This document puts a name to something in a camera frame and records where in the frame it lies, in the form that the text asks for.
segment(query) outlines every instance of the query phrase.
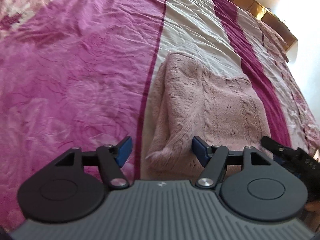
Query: folded blanket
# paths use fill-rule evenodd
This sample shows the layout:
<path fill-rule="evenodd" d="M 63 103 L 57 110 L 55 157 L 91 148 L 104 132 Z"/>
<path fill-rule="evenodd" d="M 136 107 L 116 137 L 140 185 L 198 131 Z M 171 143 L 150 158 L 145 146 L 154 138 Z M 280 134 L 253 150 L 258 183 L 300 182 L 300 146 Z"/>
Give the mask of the folded blanket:
<path fill-rule="evenodd" d="M 156 130 L 146 160 L 154 179 L 194 179 L 203 170 L 191 151 L 193 136 L 243 150 L 260 148 L 270 131 L 262 102 L 246 75 L 214 75 L 196 59 L 169 54 L 152 92 Z"/>

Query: hand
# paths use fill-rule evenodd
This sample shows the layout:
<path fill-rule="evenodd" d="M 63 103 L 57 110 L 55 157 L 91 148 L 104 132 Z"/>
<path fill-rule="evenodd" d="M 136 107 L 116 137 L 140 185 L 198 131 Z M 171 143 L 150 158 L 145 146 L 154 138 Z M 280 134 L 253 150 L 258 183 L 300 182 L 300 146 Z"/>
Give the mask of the hand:
<path fill-rule="evenodd" d="M 320 200 L 309 202 L 305 205 L 304 208 L 307 211 L 316 212 L 317 214 L 320 214 Z"/>

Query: black handheld device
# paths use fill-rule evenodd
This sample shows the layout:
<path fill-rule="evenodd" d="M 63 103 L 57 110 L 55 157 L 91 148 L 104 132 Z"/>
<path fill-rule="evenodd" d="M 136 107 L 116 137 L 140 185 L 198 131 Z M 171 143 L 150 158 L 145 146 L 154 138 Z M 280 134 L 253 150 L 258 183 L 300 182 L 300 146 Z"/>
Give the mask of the black handheld device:
<path fill-rule="evenodd" d="M 270 150 L 269 143 L 262 144 Z M 130 185 L 120 168 L 131 150 L 127 137 L 93 152 L 63 153 L 21 185 L 18 202 L 27 220 L 0 239 L 317 239 L 297 218 L 308 198 L 305 184 L 252 146 L 230 151 L 195 136 L 192 150 L 204 166 L 195 185 Z M 102 182 L 84 173 L 90 165 L 98 166 Z M 228 165 L 242 170 L 224 180 Z"/>

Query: silver rivet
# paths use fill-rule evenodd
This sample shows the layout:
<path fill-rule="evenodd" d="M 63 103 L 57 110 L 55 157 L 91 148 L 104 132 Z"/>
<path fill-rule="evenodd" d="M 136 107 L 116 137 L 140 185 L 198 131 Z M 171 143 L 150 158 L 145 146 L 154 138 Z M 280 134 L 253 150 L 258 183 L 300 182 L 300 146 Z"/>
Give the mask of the silver rivet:
<path fill-rule="evenodd" d="M 210 187 L 213 185 L 213 180 L 209 178 L 202 178 L 198 180 L 198 184 L 203 187 Z"/>
<path fill-rule="evenodd" d="M 127 184 L 127 181 L 122 178 L 116 178 L 116 179 L 113 179 L 110 183 L 114 187 L 123 187 L 124 185 Z"/>

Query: bed sheet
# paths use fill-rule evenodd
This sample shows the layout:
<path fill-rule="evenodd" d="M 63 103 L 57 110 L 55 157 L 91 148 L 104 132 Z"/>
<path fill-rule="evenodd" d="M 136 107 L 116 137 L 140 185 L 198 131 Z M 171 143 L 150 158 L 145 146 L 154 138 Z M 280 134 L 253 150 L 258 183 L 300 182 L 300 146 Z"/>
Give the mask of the bed sheet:
<path fill-rule="evenodd" d="M 246 74 L 274 139 L 310 153 L 319 145 L 281 55 L 226 0 L 1 2 L 0 225 L 9 230 L 23 221 L 21 183 L 72 146 L 92 150 L 130 135 L 124 174 L 154 178 L 144 158 L 154 133 L 149 91 L 169 52 L 191 54 L 216 75 Z"/>

